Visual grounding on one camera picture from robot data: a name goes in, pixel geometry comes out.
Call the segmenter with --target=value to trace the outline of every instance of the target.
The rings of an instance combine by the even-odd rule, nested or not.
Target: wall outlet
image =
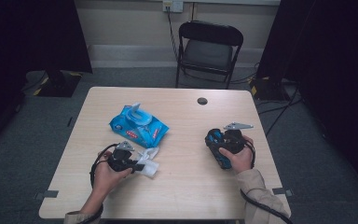
[[[162,1],[162,11],[183,12],[183,1]]]

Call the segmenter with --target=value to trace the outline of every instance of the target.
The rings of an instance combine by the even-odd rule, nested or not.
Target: person
[[[246,135],[243,137],[253,144],[253,139]],[[232,154],[224,148],[220,148],[219,151],[231,161],[232,170],[236,173],[240,188],[249,198],[274,209],[286,217],[289,217],[285,212],[280,199],[275,195],[272,195],[270,191],[266,189],[263,176],[260,172],[251,168],[253,155],[250,148],[245,147],[237,154]],[[111,154],[112,152],[106,151],[100,161],[105,161]],[[101,162],[95,170],[94,188],[92,189],[89,198],[80,211],[67,213],[65,215],[64,223],[79,223],[96,214],[108,193],[118,185],[121,179],[130,173],[131,168],[121,172],[115,172],[110,168],[107,162]],[[248,203],[247,201],[245,201],[244,212],[244,221],[246,224],[285,223],[281,218],[276,217],[271,213]],[[99,220],[100,219],[97,218],[89,223],[95,224],[98,223]]]

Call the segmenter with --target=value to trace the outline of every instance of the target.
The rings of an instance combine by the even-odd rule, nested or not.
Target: wet wipes package
[[[125,105],[121,113],[110,121],[110,127],[113,132],[142,147],[156,147],[169,127],[139,106],[139,103]]]

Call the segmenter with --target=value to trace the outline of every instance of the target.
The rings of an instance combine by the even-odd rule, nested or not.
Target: chair seat
[[[182,63],[184,65],[229,71],[232,51],[231,46],[189,40]]]

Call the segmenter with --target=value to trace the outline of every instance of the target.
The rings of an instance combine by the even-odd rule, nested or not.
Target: wooden table top
[[[200,97],[207,105],[198,104]],[[130,175],[105,199],[103,218],[112,219],[243,219],[244,200],[234,173],[222,170],[204,138],[212,128],[232,121],[253,124],[242,130],[255,141],[255,168],[268,189],[282,187],[269,144],[248,91],[94,87],[83,104],[45,198],[42,218],[64,218],[81,208],[90,195],[90,167],[99,151],[126,140],[109,126],[124,105],[141,103],[143,110],[170,129],[153,161],[154,178]],[[142,149],[131,142],[135,148]],[[285,195],[277,195],[286,211]]]

